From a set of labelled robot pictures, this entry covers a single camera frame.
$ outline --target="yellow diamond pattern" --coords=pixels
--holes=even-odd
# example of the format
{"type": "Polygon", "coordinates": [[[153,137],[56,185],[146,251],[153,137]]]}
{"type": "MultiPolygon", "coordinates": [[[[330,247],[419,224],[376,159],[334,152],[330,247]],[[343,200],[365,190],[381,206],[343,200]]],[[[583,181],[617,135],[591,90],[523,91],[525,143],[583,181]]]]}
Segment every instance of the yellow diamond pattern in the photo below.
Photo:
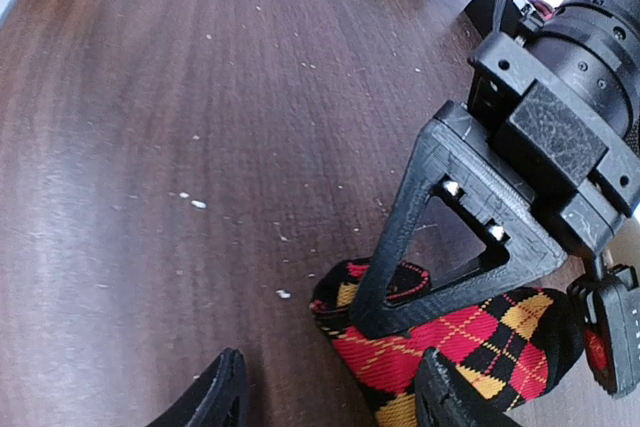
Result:
{"type": "Polygon", "coordinates": [[[380,427],[416,427],[416,396],[402,394],[376,412],[380,427]]]}
{"type": "Polygon", "coordinates": [[[482,375],[475,370],[468,369],[461,365],[456,366],[456,369],[458,369],[458,372],[487,400],[494,398],[502,392],[502,389],[507,385],[506,382],[494,379],[488,375],[482,375]]]}
{"type": "Polygon", "coordinates": [[[540,318],[551,304],[553,304],[553,300],[540,292],[538,295],[511,307],[504,314],[501,322],[529,341],[538,327],[540,318]]]}

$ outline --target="black clamp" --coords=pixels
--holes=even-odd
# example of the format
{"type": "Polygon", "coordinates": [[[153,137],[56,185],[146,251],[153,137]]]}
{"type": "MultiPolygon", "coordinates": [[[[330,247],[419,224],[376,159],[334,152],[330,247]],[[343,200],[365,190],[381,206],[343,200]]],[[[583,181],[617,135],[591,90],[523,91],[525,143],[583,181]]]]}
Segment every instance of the black clamp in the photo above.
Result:
{"type": "Polygon", "coordinates": [[[244,357],[226,349],[164,414],[148,427],[245,427],[244,357]]]}
{"type": "Polygon", "coordinates": [[[415,391],[419,427],[520,427],[485,400],[436,349],[423,356],[415,391]]]}
{"type": "Polygon", "coordinates": [[[598,339],[602,366],[592,365],[595,380],[613,397],[624,397],[640,383],[640,285],[633,267],[606,271],[599,264],[568,289],[581,323],[598,339]]]}

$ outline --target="dark wood surface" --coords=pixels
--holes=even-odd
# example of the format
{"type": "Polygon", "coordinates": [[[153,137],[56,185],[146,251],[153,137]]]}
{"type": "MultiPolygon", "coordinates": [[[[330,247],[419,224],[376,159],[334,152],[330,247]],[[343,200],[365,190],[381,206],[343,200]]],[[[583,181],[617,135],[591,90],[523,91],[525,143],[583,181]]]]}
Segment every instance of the dark wood surface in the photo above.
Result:
{"type": "MultiPolygon", "coordinates": [[[[307,303],[371,253],[418,130],[465,98],[468,1],[19,0],[0,30],[0,425],[144,426],[231,346],[251,427],[373,426],[307,303]]],[[[464,254],[451,230],[430,229],[431,259],[464,254]]],[[[582,360],[514,415],[632,426],[637,400],[582,360]]]]}

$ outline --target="black plastic claw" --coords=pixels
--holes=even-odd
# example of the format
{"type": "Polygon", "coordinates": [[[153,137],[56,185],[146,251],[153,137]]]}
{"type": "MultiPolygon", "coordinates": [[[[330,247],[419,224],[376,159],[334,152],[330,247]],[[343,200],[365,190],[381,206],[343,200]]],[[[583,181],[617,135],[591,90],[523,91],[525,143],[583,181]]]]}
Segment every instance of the black plastic claw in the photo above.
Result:
{"type": "Polygon", "coordinates": [[[423,356],[415,391],[419,427],[520,427],[485,400],[436,349],[423,356]]]}
{"type": "Polygon", "coordinates": [[[148,427],[245,427],[244,357],[226,349],[164,414],[148,427]]]}

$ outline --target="red and black fabric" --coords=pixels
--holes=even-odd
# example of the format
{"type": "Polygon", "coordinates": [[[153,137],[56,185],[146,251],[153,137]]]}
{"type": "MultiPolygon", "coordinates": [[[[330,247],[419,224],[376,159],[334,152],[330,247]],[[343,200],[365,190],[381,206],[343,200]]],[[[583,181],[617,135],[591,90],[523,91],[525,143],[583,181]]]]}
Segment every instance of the red and black fabric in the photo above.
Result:
{"type": "MultiPolygon", "coordinates": [[[[344,261],[317,285],[315,321],[356,377],[381,427],[414,427],[414,379],[424,352],[437,348],[458,372],[504,412],[550,392],[582,354],[567,296],[522,288],[412,328],[406,336],[365,338],[349,309],[370,259],[344,261]]],[[[428,272],[402,263],[389,302],[429,289],[428,272]]]]}

